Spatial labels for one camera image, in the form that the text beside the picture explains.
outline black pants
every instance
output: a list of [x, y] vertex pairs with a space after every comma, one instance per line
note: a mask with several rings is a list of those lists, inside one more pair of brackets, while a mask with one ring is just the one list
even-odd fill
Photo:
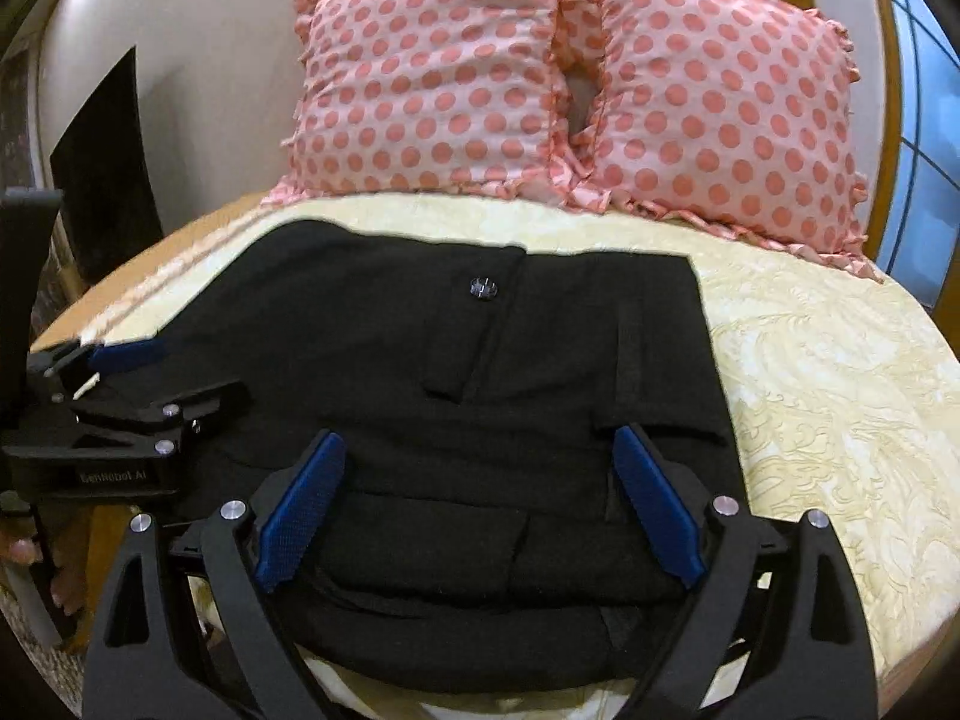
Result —
[[[496, 296], [477, 298], [476, 278]], [[298, 221], [160, 336], [168, 358], [102, 394], [145, 403], [231, 374], [253, 395], [194, 453], [179, 514], [250, 495], [322, 427], [344, 437], [344, 488], [274, 600], [300, 644], [398, 685], [568, 688], [645, 669], [683, 588], [611, 475], [614, 428], [640, 423], [667, 459], [746, 500], [682, 257]]]

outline window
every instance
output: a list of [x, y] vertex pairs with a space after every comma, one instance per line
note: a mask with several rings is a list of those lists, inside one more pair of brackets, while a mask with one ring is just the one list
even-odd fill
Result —
[[923, 0], [893, 0], [904, 124], [877, 264], [928, 309], [960, 230], [960, 58]]

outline button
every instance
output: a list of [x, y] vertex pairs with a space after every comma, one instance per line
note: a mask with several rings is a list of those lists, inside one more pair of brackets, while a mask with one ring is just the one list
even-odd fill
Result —
[[493, 298], [496, 298], [496, 293], [496, 282], [493, 279], [478, 276], [470, 282], [470, 294], [478, 300], [493, 300]]

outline pink pillow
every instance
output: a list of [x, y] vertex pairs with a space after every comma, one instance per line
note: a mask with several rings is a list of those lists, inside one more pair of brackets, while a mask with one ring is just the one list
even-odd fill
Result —
[[597, 0], [604, 52], [574, 138], [577, 205], [875, 275], [853, 215], [846, 30], [779, 0]]
[[599, 70], [604, 54], [599, 0], [560, 0], [557, 23], [557, 58], [567, 70], [577, 67], [589, 74]]
[[354, 191], [565, 201], [558, 0], [296, 0], [304, 95], [267, 202]]

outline metal screw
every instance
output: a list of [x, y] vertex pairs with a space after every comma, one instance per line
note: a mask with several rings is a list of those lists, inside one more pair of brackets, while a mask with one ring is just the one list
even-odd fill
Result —
[[826, 528], [830, 524], [830, 518], [827, 517], [826, 512], [821, 512], [819, 509], [810, 509], [806, 513], [806, 518], [810, 520], [810, 524], [814, 528]]
[[133, 517], [130, 521], [130, 529], [133, 533], [143, 533], [144, 531], [149, 531], [150, 526], [154, 523], [154, 519], [150, 514], [138, 514], [136, 517]]
[[220, 507], [220, 517], [223, 519], [240, 519], [247, 513], [247, 504], [243, 501], [227, 501]]
[[717, 514], [723, 514], [723, 517], [733, 517], [733, 514], [740, 511], [740, 504], [730, 495], [717, 495], [713, 500], [713, 510]]

